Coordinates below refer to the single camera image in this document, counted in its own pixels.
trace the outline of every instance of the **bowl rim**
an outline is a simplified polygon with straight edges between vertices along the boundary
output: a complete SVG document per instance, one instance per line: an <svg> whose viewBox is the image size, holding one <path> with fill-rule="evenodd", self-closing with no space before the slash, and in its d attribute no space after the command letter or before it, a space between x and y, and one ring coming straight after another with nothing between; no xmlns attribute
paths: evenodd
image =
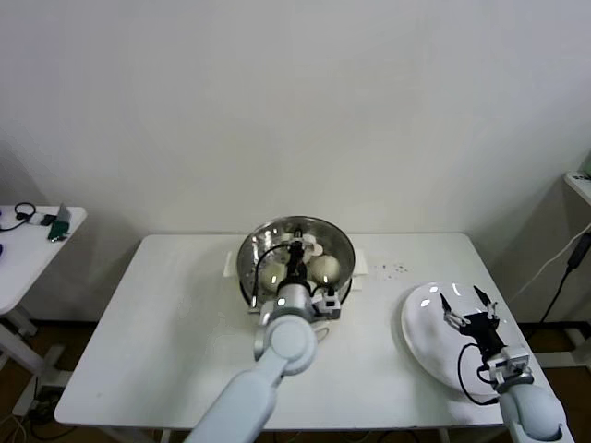
<svg viewBox="0 0 591 443"><path fill-rule="evenodd" d="M240 286L244 286L244 284L242 282L242 275L241 275L241 273L240 273L240 271L238 269L238 258L241 256L242 249L244 247L246 247L247 245L250 244L250 240L252 239L253 234L257 233L258 231L263 230L264 228L266 228L266 227L268 227L268 226L270 226L270 225L272 225L272 224L274 224L276 222L280 222L280 221L287 220L287 219L297 219L297 218L298 219L309 219L309 220L312 220L312 221L315 221L315 222L323 222L323 223L326 223L326 224L330 225L332 228L334 228L335 230L337 230L339 233L341 233L343 235L343 237L346 240L347 244L351 248L351 253L352 253L352 258L353 258L353 261L351 263L351 265L352 265L351 266L351 275L349 275L347 277L347 279L344 281L344 286L346 286L346 283L349 280L352 280L353 279L353 273L355 271L355 263L356 263L355 247L353 246L353 243L351 242L351 239L349 238L349 236L341 228L339 228L336 224L331 223L330 221L326 221L324 219L321 219L319 217L312 217L312 216L309 216L309 215L286 215L286 216L283 216L283 217L275 217L274 219L271 219L269 221L266 221L263 224L257 226L254 230L252 230L246 236L246 238L244 239L244 241L242 242L242 244L238 248L238 254L236 256L236 272L238 274L238 281L240 282Z"/></svg>

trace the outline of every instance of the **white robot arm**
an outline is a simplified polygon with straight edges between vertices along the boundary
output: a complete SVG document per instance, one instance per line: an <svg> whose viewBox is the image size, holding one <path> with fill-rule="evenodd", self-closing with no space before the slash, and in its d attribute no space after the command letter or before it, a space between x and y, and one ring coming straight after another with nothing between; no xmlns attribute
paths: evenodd
<svg viewBox="0 0 591 443"><path fill-rule="evenodd" d="M533 385L529 353L523 346L506 346L502 342L496 331L499 326L496 304L476 286L474 289L487 312L460 316L452 311L442 294L443 318L462 335L476 340L483 363L479 371L488 370L492 388L500 394L496 401L513 441L574 443L559 400L551 392Z"/></svg>
<svg viewBox="0 0 591 443"><path fill-rule="evenodd" d="M186 443L253 442L271 416L283 376L306 370L314 360L316 334L303 318L284 315L266 329L265 347L255 367L225 387Z"/></svg>

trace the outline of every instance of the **metal bowl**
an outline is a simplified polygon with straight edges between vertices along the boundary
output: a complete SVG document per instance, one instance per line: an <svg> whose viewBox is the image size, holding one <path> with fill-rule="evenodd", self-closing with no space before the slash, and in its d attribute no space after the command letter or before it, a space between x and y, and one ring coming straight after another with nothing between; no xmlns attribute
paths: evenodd
<svg viewBox="0 0 591 443"><path fill-rule="evenodd" d="M334 256L339 261L339 279L332 287L339 294L341 301L347 296L355 267L355 250L349 238L343 231L327 221L314 217L293 216L282 217L262 224L249 234L240 246L236 269L240 279L240 288L247 303L250 304L252 300L255 267L259 258L270 248L285 243L286 235L294 234L296 231L314 235L317 243L322 246L323 253ZM272 260L285 263L287 256L284 249L272 251L265 257L265 262ZM270 300L275 295L275 293L259 286L258 299L261 302Z"/></svg>

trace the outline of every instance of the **white egg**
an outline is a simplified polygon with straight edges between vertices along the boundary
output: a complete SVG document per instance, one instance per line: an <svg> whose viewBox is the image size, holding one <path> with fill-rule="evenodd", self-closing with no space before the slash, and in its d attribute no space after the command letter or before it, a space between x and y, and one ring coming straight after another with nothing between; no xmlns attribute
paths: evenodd
<svg viewBox="0 0 591 443"><path fill-rule="evenodd" d="M332 284L339 280L341 265L333 256L314 258L310 264L312 279L318 284Z"/></svg>
<svg viewBox="0 0 591 443"><path fill-rule="evenodd" d="M287 269L284 264L272 261L271 263L267 263L260 272L260 284L267 291L274 293L277 291L277 286L283 281L286 274Z"/></svg>

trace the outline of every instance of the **tabletop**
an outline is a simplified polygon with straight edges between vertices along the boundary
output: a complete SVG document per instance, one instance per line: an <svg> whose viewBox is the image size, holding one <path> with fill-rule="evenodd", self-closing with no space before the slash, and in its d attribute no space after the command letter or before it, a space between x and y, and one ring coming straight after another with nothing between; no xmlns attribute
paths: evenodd
<svg viewBox="0 0 591 443"><path fill-rule="evenodd" d="M591 205L591 178L585 173L566 173L564 181Z"/></svg>
<svg viewBox="0 0 591 443"><path fill-rule="evenodd" d="M423 370L400 327L405 297L430 281L477 284L506 307L469 238L350 238L368 263L363 289L351 292L341 318L329 323L310 369L283 380L265 428L501 424L498 405L475 406ZM66 387L56 419L70 425L193 427L225 384L254 364L257 317L247 313L236 280L223 277L228 251L242 240L146 237ZM536 383L549 389L535 360L532 369Z"/></svg>
<svg viewBox="0 0 591 443"><path fill-rule="evenodd" d="M69 233L74 233L86 219L84 208L68 208L71 213ZM57 206L39 206L37 211L57 214ZM0 223L4 228L16 220L14 207L0 206ZM54 259L67 240L52 243L47 240L48 226L23 224L14 231L0 233L0 315L13 309Z"/></svg>

